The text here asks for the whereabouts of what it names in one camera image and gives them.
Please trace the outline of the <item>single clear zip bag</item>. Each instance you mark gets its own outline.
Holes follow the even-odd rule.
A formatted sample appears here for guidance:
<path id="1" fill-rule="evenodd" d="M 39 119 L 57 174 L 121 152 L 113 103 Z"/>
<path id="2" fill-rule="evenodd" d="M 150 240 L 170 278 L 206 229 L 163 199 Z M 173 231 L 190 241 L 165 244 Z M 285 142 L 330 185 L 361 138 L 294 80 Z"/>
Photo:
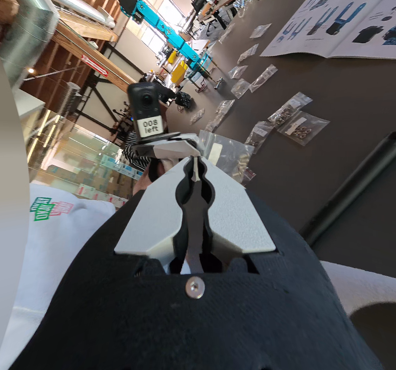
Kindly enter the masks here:
<path id="1" fill-rule="evenodd" d="M 202 157 L 242 184 L 255 148 L 235 140 L 200 130 L 198 147 Z"/>

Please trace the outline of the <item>striped black white cloth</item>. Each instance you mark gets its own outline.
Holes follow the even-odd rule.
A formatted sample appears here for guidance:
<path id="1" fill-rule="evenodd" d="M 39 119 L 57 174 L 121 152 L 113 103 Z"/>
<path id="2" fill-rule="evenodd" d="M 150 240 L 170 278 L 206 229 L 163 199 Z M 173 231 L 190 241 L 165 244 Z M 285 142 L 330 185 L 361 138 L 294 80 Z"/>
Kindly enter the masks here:
<path id="1" fill-rule="evenodd" d="M 133 151 L 133 147 L 137 144 L 137 142 L 138 142 L 138 136 L 136 132 L 133 130 L 128 132 L 123 149 L 123 155 L 129 161 L 129 163 L 134 169 L 143 173 L 150 164 L 151 158 L 138 157 L 135 155 Z"/>

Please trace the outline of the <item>open instruction booklet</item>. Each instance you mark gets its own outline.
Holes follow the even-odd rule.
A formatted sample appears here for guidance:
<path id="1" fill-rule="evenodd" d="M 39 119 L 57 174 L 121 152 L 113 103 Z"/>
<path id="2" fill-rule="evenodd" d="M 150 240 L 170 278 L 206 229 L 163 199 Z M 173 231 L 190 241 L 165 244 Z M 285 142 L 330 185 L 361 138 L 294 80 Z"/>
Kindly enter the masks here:
<path id="1" fill-rule="evenodd" d="M 305 0 L 261 56 L 395 60 L 396 0 Z"/>

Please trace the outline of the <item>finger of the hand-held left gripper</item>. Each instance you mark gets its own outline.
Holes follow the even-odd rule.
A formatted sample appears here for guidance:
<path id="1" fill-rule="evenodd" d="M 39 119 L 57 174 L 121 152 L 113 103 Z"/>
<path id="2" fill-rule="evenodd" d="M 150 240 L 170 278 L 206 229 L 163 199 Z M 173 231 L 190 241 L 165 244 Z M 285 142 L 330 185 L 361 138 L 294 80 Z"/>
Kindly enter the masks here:
<path id="1" fill-rule="evenodd" d="M 152 149 L 157 159 L 184 159 L 201 155 L 190 142 L 161 142 L 154 144 Z"/>
<path id="2" fill-rule="evenodd" d="M 181 141 L 181 140 L 186 140 L 190 143 L 195 143 L 198 144 L 199 142 L 199 137 L 195 133 L 183 133 L 183 134 L 178 134 L 178 135 L 173 135 L 172 137 L 168 138 L 168 141 Z"/>

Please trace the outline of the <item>stack of cardboard boxes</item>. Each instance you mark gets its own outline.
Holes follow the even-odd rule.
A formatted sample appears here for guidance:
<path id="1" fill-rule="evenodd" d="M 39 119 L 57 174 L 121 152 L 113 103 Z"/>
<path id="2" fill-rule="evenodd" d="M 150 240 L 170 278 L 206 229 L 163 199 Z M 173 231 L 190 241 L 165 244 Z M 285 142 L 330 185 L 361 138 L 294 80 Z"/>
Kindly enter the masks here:
<path id="1" fill-rule="evenodd" d="M 132 197 L 132 191 L 142 172 L 109 156 L 101 155 L 85 169 L 62 168 L 61 162 L 48 166 L 45 172 L 54 177 L 52 186 L 69 191 L 79 197 L 112 203 L 122 207 Z"/>

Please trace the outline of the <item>dark grey desk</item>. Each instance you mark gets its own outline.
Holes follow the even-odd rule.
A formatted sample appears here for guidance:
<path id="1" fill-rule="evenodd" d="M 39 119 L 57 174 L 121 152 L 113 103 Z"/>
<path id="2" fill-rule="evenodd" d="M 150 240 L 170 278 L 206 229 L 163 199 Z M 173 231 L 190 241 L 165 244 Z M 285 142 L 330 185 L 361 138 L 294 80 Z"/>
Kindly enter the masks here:
<path id="1" fill-rule="evenodd" d="M 236 100 L 217 132 L 245 141 L 255 123 L 266 119 L 295 93 L 313 99 L 303 110 L 329 120 L 308 144 L 301 146 L 273 131 L 249 167 L 256 177 L 248 189 L 257 194 L 298 232 L 319 212 L 363 160 L 395 131 L 395 60 L 325 59 L 310 54 L 261 57 L 304 0 L 261 0 L 213 48 L 226 82 L 209 99 L 218 105 L 230 99 L 234 84 L 228 72 L 240 54 L 254 45 L 249 39 L 259 24 L 271 23 L 247 58 L 243 78 L 253 82 L 273 64 L 277 73 L 260 89 Z M 395 287 L 395 161 L 316 241 L 315 254 L 346 291 L 346 280 L 377 280 Z"/>

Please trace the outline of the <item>person's left hand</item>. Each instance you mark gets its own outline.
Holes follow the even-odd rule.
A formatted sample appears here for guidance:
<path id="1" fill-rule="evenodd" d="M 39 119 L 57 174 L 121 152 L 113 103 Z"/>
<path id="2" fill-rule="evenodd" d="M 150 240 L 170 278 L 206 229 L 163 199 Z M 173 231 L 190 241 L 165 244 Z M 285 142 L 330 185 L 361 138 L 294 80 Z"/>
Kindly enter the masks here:
<path id="1" fill-rule="evenodd" d="M 141 190 L 146 190 L 149 185 L 164 175 L 172 166 L 173 164 L 169 159 L 151 159 L 140 179 L 136 182 L 132 196 Z"/>

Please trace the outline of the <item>silver ventilation duct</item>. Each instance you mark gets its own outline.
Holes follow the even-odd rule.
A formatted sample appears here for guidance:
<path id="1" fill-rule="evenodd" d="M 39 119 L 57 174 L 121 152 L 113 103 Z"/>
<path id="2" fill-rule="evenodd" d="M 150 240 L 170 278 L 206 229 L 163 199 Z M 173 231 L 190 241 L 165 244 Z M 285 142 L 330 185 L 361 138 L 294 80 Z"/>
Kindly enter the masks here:
<path id="1" fill-rule="evenodd" d="M 115 28 L 116 24 L 114 19 L 102 7 L 94 8 L 82 0 L 52 0 L 60 5 L 82 14 L 96 22 L 99 22 L 111 29 Z"/>
<path id="2" fill-rule="evenodd" d="M 51 0 L 16 0 L 18 12 L 1 44 L 0 56 L 12 91 L 22 85 L 28 69 L 50 42 L 59 14 Z"/>

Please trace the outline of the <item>scattered small hardware bags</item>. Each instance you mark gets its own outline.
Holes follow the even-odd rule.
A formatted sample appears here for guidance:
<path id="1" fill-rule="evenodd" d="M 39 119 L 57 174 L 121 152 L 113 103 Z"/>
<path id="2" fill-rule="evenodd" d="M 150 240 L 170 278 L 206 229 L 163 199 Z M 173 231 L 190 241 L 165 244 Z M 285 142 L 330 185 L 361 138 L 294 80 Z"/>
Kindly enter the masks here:
<path id="1" fill-rule="evenodd" d="M 231 89 L 231 93 L 236 99 L 240 99 L 248 90 L 254 93 L 278 71 L 277 67 L 271 64 L 252 83 L 248 83 L 241 78 L 247 66 L 240 65 L 240 63 L 253 56 L 257 47 L 256 44 L 242 53 L 237 61 L 237 66 L 229 71 L 231 79 L 239 78 Z M 281 134 L 304 146 L 329 124 L 327 120 L 302 111 L 302 108 L 311 102 L 310 97 L 298 92 L 265 121 L 258 121 L 246 139 L 245 145 L 252 146 L 254 148 L 253 154 L 256 154 L 270 133 L 276 129 Z"/>

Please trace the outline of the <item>black servo claw assembly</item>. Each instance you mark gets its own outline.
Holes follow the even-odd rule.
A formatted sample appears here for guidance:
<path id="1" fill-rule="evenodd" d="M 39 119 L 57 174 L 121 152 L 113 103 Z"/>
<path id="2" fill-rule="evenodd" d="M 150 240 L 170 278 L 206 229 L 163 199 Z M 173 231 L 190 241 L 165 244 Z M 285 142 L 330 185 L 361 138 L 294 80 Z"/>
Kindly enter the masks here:
<path id="1" fill-rule="evenodd" d="M 186 92 L 178 91 L 175 96 L 175 104 L 179 109 L 190 109 L 192 97 Z"/>

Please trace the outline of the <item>white foam piece with hole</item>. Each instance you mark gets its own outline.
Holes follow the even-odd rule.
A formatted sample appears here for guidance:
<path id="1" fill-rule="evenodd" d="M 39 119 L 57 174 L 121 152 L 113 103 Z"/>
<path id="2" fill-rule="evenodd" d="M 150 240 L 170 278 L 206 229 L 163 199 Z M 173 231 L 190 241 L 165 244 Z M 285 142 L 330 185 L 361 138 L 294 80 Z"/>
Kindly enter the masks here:
<path id="1" fill-rule="evenodd" d="M 349 317 L 365 307 L 396 302 L 395 278 L 326 261 L 320 262 Z"/>

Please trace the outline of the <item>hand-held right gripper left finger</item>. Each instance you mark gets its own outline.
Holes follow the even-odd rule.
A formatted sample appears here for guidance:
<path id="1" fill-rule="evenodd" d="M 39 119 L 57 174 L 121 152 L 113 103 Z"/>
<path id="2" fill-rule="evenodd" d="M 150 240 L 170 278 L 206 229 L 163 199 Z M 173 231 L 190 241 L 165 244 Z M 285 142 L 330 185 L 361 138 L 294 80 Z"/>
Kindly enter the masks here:
<path id="1" fill-rule="evenodd" d="M 189 232 L 184 206 L 193 193 L 193 174 L 194 158 L 186 157 L 144 191 L 115 254 L 157 259 L 169 271 L 176 260 L 181 274 L 191 274 L 185 260 Z"/>

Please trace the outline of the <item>yellow storage bin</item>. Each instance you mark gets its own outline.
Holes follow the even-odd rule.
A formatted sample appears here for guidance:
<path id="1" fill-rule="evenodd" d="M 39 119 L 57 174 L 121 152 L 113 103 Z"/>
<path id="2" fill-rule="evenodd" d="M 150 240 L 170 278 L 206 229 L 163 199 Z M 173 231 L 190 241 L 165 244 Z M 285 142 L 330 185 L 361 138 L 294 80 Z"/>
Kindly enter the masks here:
<path id="1" fill-rule="evenodd" d="M 184 80 L 188 65 L 185 62 L 184 56 L 178 51 L 173 50 L 169 56 L 167 70 L 170 73 L 170 79 L 173 84 L 179 86 Z"/>

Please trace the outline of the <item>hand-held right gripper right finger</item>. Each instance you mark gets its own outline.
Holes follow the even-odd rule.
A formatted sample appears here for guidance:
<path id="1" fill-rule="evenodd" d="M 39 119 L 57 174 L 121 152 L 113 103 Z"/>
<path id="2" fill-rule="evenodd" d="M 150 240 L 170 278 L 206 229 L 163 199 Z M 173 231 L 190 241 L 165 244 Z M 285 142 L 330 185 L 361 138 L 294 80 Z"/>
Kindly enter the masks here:
<path id="1" fill-rule="evenodd" d="M 204 273 L 221 273 L 237 258 L 277 252 L 246 189 L 204 157 L 198 158 L 203 209 L 199 260 Z"/>

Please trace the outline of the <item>red white wall sign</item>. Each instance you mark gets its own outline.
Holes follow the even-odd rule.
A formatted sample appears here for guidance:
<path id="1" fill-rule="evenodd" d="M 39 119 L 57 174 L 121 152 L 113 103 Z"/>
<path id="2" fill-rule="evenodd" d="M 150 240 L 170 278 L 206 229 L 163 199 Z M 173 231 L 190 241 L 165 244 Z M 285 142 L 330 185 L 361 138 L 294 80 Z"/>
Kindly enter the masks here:
<path id="1" fill-rule="evenodd" d="M 90 57 L 88 57 L 85 54 L 81 55 L 81 60 L 83 63 L 85 63 L 87 66 L 89 66 L 91 69 L 95 70 L 97 73 L 100 75 L 107 77 L 108 76 L 108 71 L 106 68 L 104 68 L 102 65 L 99 65 L 97 62 L 93 61 Z"/>

